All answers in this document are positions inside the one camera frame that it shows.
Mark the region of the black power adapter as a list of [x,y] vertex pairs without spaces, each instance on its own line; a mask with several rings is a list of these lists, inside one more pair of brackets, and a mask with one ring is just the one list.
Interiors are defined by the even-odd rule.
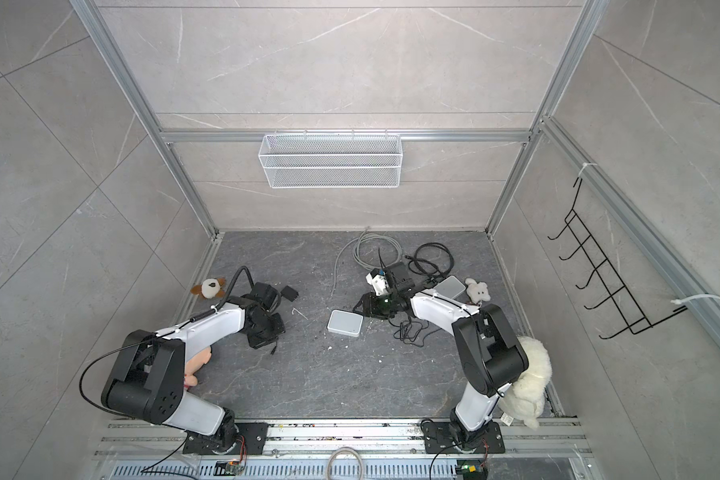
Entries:
[[272,306],[269,308],[268,312],[271,315],[274,315],[276,313],[276,310],[279,308],[280,304],[282,303],[283,299],[287,299],[289,302],[294,302],[299,296],[299,293],[297,290],[292,288],[291,286],[285,286],[281,290],[279,290],[276,294],[276,299],[273,302]]

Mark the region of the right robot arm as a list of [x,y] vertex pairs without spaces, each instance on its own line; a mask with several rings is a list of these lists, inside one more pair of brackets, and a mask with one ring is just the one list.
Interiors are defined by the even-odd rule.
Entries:
[[416,347],[424,345],[432,327],[453,336],[467,384],[448,421],[420,421],[428,453],[503,453],[500,427],[492,416],[500,398],[528,369],[528,357],[484,286],[452,276],[452,256],[445,269],[421,258],[420,251],[428,248],[447,250],[430,242],[391,265],[380,261],[366,276],[372,291],[361,297],[354,312],[389,322],[403,313],[395,336]]

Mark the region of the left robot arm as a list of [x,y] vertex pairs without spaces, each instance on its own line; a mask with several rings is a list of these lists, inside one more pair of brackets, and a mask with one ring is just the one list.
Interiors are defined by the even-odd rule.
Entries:
[[190,292],[208,300],[209,308],[174,326],[131,332],[111,351],[114,363],[94,406],[182,430],[215,453],[241,450],[244,435],[234,412],[191,393],[196,373],[211,360],[213,345],[228,336],[245,335],[253,349],[276,344],[285,331],[277,310],[298,293],[254,281],[246,266],[231,280],[209,278]]

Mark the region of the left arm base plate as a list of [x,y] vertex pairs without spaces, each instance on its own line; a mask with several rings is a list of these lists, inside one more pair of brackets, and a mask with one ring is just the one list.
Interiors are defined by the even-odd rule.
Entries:
[[239,455],[242,449],[245,449],[248,455],[261,455],[268,429],[269,424],[265,422],[226,422],[211,436],[190,432],[182,452],[197,455]]

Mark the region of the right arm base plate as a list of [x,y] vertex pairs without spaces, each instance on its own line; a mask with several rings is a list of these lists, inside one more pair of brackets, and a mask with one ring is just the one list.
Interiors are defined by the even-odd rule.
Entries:
[[488,421],[475,431],[465,430],[458,422],[423,419],[420,429],[428,454],[504,454],[506,452],[499,425]]

